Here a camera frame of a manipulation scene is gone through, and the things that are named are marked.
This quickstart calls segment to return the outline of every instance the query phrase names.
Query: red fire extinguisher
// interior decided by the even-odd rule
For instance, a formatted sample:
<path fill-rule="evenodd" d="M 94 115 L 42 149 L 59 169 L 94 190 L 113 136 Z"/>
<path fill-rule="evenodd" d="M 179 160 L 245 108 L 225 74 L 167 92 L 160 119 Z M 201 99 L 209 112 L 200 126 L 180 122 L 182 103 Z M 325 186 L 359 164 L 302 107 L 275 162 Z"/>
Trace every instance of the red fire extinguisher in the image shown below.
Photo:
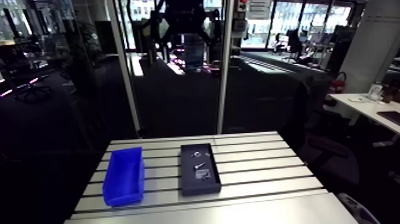
<path fill-rule="evenodd" d="M 329 94 L 341 94 L 346 86 L 347 75 L 344 72 L 339 72 L 337 78 L 330 83 L 328 93 L 325 96 L 324 104 L 329 107 L 334 107 L 338 103 Z"/>

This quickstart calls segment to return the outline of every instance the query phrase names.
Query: glass window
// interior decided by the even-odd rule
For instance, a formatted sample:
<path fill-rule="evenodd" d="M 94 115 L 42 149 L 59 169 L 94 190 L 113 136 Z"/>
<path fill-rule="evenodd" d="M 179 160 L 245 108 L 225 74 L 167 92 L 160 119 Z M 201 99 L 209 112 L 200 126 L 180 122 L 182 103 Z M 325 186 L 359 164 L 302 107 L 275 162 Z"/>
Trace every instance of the glass window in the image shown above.
<path fill-rule="evenodd" d="M 299 23 L 302 1 L 276 3 L 275 16 L 272 22 L 272 29 L 268 47 L 273 48 L 277 34 L 286 36 L 288 30 L 296 29 Z"/>
<path fill-rule="evenodd" d="M 326 33 L 333 33 L 335 31 L 335 27 L 337 25 L 347 26 L 347 19 L 350 15 L 350 11 L 352 8 L 352 4 L 347 6 L 341 5 L 332 5 L 328 20 L 326 21 Z"/>
<path fill-rule="evenodd" d="M 271 3 L 271 11 L 268 20 L 251 20 L 247 19 L 248 36 L 247 39 L 242 39 L 242 48 L 265 48 L 268 38 L 268 32 L 271 26 L 271 15 L 273 2 Z"/>
<path fill-rule="evenodd" d="M 307 1 L 304 6 L 299 32 L 303 31 L 307 33 L 308 38 L 310 38 L 313 33 L 321 33 L 323 31 L 328 7 L 329 1 Z"/>

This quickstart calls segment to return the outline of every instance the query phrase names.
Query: metal frame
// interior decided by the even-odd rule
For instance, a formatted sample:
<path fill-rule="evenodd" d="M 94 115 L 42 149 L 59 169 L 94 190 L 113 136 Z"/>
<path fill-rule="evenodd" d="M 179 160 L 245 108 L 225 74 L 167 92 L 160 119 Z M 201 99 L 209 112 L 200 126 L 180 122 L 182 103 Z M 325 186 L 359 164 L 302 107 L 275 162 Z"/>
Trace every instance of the metal frame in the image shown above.
<path fill-rule="evenodd" d="M 222 4 L 221 16 L 223 18 L 223 16 L 224 16 L 224 12 L 223 11 L 225 10 L 225 4 L 226 4 L 227 0 L 222 0 L 222 1 L 223 1 L 223 4 Z M 270 36 L 271 36 L 272 25 L 273 25 L 273 21 L 274 21 L 274 18 L 275 18 L 276 4 L 278 2 L 280 2 L 280 0 L 273 0 L 272 2 L 274 3 L 274 6 L 273 6 L 272 13 L 271 13 L 270 29 L 268 31 L 267 43 L 265 44 L 265 48 L 245 48 L 246 50 L 253 50 L 253 49 L 257 49 L 257 50 L 264 49 L 264 50 L 266 50 L 266 49 L 268 49 L 268 41 L 269 41 Z M 328 10 L 331 9 L 331 7 L 332 7 L 334 2 L 335 2 L 334 0 L 330 0 L 329 5 L 328 5 Z M 300 22 L 301 22 L 301 19 L 302 19 L 302 16 L 303 16 L 305 4 L 307 4 L 307 3 L 312 3 L 312 2 L 309 2 L 309 0 L 303 0 L 301 12 L 300 12 L 300 15 L 299 15 L 299 18 L 298 18 L 298 21 L 299 21 L 298 27 L 300 26 Z M 329 12 L 327 13 L 326 18 L 325 18 L 326 21 L 327 21 L 328 17 L 329 17 Z M 126 51 L 135 52 L 136 50 L 128 48 L 128 49 L 126 49 Z"/>
<path fill-rule="evenodd" d="M 126 41 L 126 48 L 129 49 L 129 39 L 128 39 L 128 33 L 126 32 L 126 25 L 125 25 L 125 18 L 124 18 L 124 11 L 122 8 L 122 2 L 121 0 L 118 0 L 118 7 L 121 10 L 121 20 L 122 20 L 122 28 L 124 29 L 124 37 Z"/>
<path fill-rule="evenodd" d="M 228 80 L 229 70 L 229 58 L 230 58 L 230 43 L 232 41 L 232 19 L 233 11 L 235 7 L 235 0 L 226 0 L 226 13 L 225 13 L 225 25 L 224 25 L 224 39 L 223 39 L 223 55 L 222 55 L 222 69 L 221 69 L 221 92 L 220 92 L 220 105 L 218 109 L 218 126 L 217 134 L 222 134 L 222 128 L 224 123 L 224 111 L 225 111 L 225 96 L 226 96 L 226 84 Z"/>
<path fill-rule="evenodd" d="M 121 30 L 118 24 L 117 10 L 115 8 L 115 0 L 108 0 L 107 5 L 110 12 L 112 33 L 114 34 L 115 45 L 117 47 L 118 59 L 121 65 L 122 77 L 124 79 L 126 95 L 128 97 L 128 103 L 130 106 L 130 111 L 133 119 L 133 125 L 135 126 L 136 136 L 140 137 L 139 136 L 140 122 L 138 117 L 138 111 L 136 109 L 136 102 L 133 96 L 133 86 L 131 85 L 129 78 L 129 71 L 122 41 L 123 35 L 121 34 Z"/>

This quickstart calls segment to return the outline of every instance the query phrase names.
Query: white column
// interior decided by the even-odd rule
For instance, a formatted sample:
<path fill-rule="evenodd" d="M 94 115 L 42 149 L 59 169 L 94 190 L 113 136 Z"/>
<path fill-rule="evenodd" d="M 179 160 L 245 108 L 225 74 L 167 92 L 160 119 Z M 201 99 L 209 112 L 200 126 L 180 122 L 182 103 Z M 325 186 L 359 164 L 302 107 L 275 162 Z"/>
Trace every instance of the white column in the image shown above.
<path fill-rule="evenodd" d="M 380 81 L 400 47 L 400 1 L 369 0 L 360 26 L 340 68 L 347 74 L 344 93 L 366 93 Z M 338 104 L 335 111 L 351 117 L 353 111 Z"/>

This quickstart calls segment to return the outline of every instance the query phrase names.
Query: aluminum table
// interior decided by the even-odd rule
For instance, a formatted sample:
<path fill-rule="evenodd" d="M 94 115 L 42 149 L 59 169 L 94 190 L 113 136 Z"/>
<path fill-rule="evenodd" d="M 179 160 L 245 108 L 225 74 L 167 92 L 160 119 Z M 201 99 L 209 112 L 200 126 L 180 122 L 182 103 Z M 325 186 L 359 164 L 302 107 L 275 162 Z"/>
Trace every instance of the aluminum table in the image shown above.
<path fill-rule="evenodd" d="M 217 194 L 183 197 L 181 145 L 210 143 L 222 183 Z M 102 182 L 111 152 L 142 147 L 140 203 L 108 207 Z M 65 223 L 345 223 L 356 224 L 277 132 L 112 141 Z"/>

